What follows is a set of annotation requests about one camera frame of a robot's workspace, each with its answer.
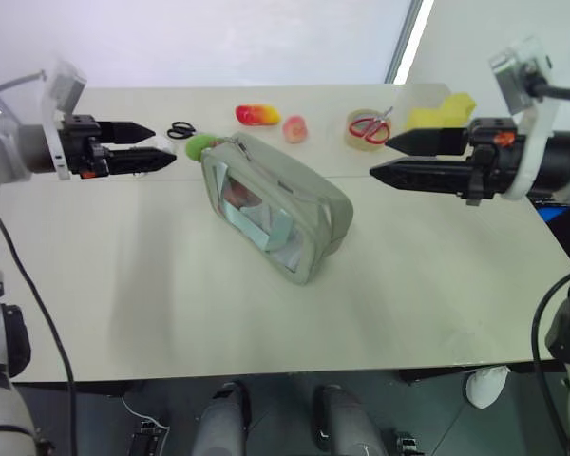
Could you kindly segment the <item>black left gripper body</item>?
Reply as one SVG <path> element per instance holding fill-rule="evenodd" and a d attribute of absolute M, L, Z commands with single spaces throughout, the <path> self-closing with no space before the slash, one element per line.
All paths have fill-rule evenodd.
<path fill-rule="evenodd" d="M 100 141 L 102 129 L 90 115 L 65 115 L 59 131 L 68 170 L 81 179 L 109 175 L 108 150 Z"/>

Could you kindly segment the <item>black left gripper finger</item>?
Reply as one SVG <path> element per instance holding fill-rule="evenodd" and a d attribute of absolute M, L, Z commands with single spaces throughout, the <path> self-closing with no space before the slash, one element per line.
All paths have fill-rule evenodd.
<path fill-rule="evenodd" d="M 133 122 L 98 122 L 101 143 L 136 144 L 156 136 L 156 133 Z"/>
<path fill-rule="evenodd" d="M 113 151 L 106 159 L 110 175 L 137 175 L 159 171 L 177 156 L 157 147 L 133 147 Z"/>

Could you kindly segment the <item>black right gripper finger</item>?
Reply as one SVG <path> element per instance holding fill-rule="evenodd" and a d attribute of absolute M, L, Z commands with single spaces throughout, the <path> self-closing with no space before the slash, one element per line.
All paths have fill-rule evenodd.
<path fill-rule="evenodd" d="M 414 128 L 386 142 L 386 147 L 412 157 L 462 156 L 468 144 L 464 127 Z"/>
<path fill-rule="evenodd" d="M 472 166 L 463 161 L 397 159 L 370 169 L 370 175 L 398 190 L 438 194 L 464 194 Z"/>

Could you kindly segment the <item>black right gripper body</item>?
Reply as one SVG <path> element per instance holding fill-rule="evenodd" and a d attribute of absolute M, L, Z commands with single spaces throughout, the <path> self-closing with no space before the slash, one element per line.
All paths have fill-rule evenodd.
<path fill-rule="evenodd" d="M 477 118 L 467 129 L 472 148 L 466 163 L 471 166 L 466 204 L 478 206 L 504 194 L 512 184 L 523 152 L 523 136 L 510 118 Z"/>

